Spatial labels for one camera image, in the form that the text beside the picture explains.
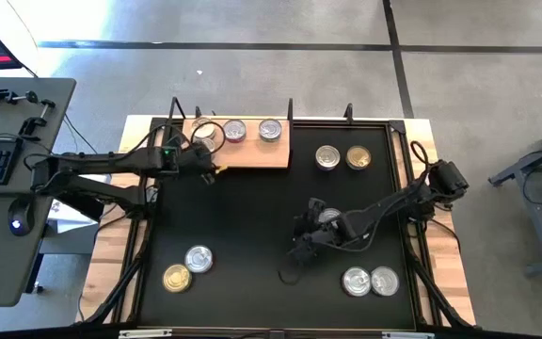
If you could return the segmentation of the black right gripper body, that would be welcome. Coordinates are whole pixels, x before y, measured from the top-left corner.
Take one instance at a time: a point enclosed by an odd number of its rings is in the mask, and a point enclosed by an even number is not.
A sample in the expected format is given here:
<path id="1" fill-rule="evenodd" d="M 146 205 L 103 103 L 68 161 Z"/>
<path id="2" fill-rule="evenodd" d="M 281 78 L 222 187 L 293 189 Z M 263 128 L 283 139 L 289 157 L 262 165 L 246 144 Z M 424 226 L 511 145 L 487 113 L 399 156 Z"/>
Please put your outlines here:
<path id="1" fill-rule="evenodd" d="M 327 204 L 311 198 L 308 209 L 295 217 L 294 247 L 289 250 L 289 257 L 297 264 L 307 264 L 317 251 L 323 248 L 346 250 L 351 243 L 351 226 L 347 220 L 350 212 L 327 215 Z"/>

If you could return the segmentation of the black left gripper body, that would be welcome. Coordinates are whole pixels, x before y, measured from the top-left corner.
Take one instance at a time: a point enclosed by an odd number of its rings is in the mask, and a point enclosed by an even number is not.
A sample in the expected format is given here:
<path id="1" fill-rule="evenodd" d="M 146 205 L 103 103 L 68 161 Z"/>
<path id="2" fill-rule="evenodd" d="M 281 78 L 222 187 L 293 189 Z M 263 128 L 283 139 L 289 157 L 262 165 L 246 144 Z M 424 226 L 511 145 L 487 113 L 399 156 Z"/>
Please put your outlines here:
<path id="1" fill-rule="evenodd" d="M 191 144 L 179 154 L 181 179 L 199 177 L 206 184 L 212 184 L 215 181 L 216 170 L 216 165 L 204 158 L 204 149 L 199 142 Z"/>

